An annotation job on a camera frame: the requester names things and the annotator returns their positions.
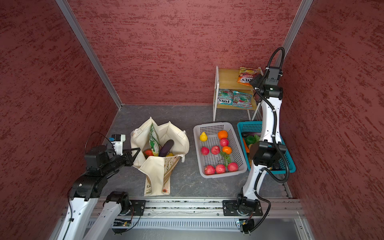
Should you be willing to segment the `red tomato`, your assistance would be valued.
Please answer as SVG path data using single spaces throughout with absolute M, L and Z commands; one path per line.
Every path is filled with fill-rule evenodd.
M 153 151 L 151 149 L 145 150 L 144 155 L 146 158 L 154 156 Z

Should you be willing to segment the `green Fox's candy bag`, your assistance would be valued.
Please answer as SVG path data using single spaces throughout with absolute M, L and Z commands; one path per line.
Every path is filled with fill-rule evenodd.
M 160 153 L 160 143 L 159 143 L 158 135 L 155 131 L 154 125 L 151 125 L 150 127 L 149 144 L 150 144 L 152 154 L 155 157 L 158 157 Z

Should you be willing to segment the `orange Fox's candy bag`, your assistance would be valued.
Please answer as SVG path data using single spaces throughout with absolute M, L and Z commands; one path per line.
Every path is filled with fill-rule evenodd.
M 250 86 L 250 81 L 256 77 L 257 75 L 263 75 L 263 71 L 261 68 L 245 68 L 245 67 L 239 67 L 239 76 L 237 79 L 237 83 L 244 85 L 244 86 Z

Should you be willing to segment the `purple eggplant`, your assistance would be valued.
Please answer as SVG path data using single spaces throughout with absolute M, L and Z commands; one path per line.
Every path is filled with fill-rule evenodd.
M 171 148 L 173 147 L 173 145 L 174 145 L 173 140 L 166 141 L 166 143 L 163 145 L 163 147 L 159 152 L 159 157 L 166 157 L 166 155 L 171 151 Z

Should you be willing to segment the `cream canvas tote bag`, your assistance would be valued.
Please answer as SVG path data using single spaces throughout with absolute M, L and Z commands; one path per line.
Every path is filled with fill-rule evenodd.
M 146 175 L 144 196 L 165 196 L 171 192 L 171 174 L 184 162 L 190 143 L 186 131 L 152 118 L 131 132 L 131 148 L 139 148 L 133 166 Z

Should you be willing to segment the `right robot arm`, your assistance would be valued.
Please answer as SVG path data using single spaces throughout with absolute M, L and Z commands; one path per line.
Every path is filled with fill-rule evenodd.
M 237 199 L 238 212 L 243 216 L 258 211 L 261 199 L 258 193 L 266 173 L 278 183 L 285 183 L 289 179 L 290 169 L 285 158 L 287 147 L 282 144 L 279 131 L 280 107 L 283 99 L 283 89 L 278 86 L 281 76 L 282 73 L 268 72 L 263 77 L 251 80 L 255 94 L 261 99 L 263 125 L 259 142 L 251 147 L 250 157 L 253 164 Z M 286 172 L 283 179 L 274 176 L 270 170 L 272 164 L 279 159 L 283 160 L 285 165 Z

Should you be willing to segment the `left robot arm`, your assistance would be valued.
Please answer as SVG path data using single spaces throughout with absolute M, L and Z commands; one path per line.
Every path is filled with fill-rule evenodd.
M 102 240 L 112 224 L 118 224 L 118 233 L 123 233 L 125 222 L 135 227 L 144 214 L 145 200 L 131 201 L 126 192 L 111 192 L 104 201 L 103 209 L 89 231 L 86 231 L 91 214 L 101 197 L 108 179 L 122 167 L 133 166 L 140 148 L 115 150 L 101 145 L 85 154 L 86 172 L 73 184 L 68 193 L 68 211 L 58 235 L 59 240 Z

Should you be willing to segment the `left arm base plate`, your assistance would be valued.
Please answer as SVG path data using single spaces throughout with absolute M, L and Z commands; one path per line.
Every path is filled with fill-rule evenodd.
M 146 203 L 146 200 L 124 200 L 121 203 L 122 211 L 119 216 L 143 216 Z

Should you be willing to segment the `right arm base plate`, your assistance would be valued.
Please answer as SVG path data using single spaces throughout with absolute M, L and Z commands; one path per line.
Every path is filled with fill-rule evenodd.
M 223 200 L 223 213 L 224 216 L 243 216 L 249 217 L 250 215 L 261 217 L 263 210 L 259 201 L 250 201 L 238 203 L 235 200 Z

